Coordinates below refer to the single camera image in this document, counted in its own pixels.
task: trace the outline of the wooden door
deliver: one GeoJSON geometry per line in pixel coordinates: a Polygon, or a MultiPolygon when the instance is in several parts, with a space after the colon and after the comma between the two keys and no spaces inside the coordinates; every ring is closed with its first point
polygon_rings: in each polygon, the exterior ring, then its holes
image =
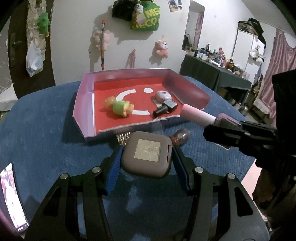
{"type": "MultiPolygon", "coordinates": [[[[51,9],[54,0],[47,0],[46,12],[50,16],[51,9]]],[[[26,55],[27,55],[27,14],[28,5],[27,1],[23,1],[12,13],[10,18],[9,30],[8,30],[8,56],[9,56],[9,69],[11,80],[14,83],[15,93],[18,98],[32,92],[45,89],[51,86],[55,86],[54,75],[52,70],[52,60],[50,53],[50,37],[46,40],[45,60],[43,62],[44,69],[40,73],[30,78],[26,70],[26,55]],[[14,45],[15,57],[14,63],[12,62],[12,56],[10,56],[11,46],[11,34],[15,34],[14,45]]]]}

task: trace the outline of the green toy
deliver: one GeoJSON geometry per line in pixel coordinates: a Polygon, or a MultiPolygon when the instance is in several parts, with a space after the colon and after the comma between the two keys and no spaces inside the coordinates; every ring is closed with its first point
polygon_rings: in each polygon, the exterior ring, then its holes
{"type": "Polygon", "coordinates": [[[121,115],[123,117],[127,117],[133,112],[133,104],[130,104],[129,101],[117,101],[113,104],[113,112],[117,115],[121,115]]]}
{"type": "Polygon", "coordinates": [[[50,25],[50,21],[48,19],[48,13],[44,12],[40,15],[37,26],[40,34],[45,34],[46,37],[49,36],[48,26],[50,25]]]}

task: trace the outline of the pink stuffed animal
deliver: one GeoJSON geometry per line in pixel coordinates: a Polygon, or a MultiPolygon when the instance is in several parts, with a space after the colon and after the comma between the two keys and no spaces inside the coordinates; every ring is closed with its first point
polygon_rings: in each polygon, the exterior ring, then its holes
{"type": "MultiPolygon", "coordinates": [[[[99,32],[97,29],[94,31],[93,33],[93,38],[96,42],[96,47],[101,50],[102,47],[102,32],[99,32]]],[[[110,36],[110,31],[106,30],[104,32],[104,51],[106,51],[106,49],[109,46],[109,42],[110,42],[111,36],[110,36]]]]}
{"type": "Polygon", "coordinates": [[[161,39],[157,42],[157,46],[158,46],[158,50],[156,51],[156,53],[161,57],[165,56],[167,58],[168,57],[168,41],[167,40],[163,41],[161,39]]]}

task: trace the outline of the compact label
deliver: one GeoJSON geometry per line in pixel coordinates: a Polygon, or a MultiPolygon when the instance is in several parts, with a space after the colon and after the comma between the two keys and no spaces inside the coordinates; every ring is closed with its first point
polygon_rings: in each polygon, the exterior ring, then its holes
{"type": "Polygon", "coordinates": [[[160,142],[139,139],[134,158],[158,162],[160,142]]]}

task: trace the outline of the pink tube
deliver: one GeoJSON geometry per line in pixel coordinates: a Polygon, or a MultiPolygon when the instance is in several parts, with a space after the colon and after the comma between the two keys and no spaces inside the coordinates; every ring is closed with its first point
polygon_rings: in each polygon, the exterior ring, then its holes
{"type": "Polygon", "coordinates": [[[184,104],[180,117],[194,122],[202,127],[209,124],[214,124],[216,117],[212,116],[202,110],[192,107],[191,105],[184,104]]]}

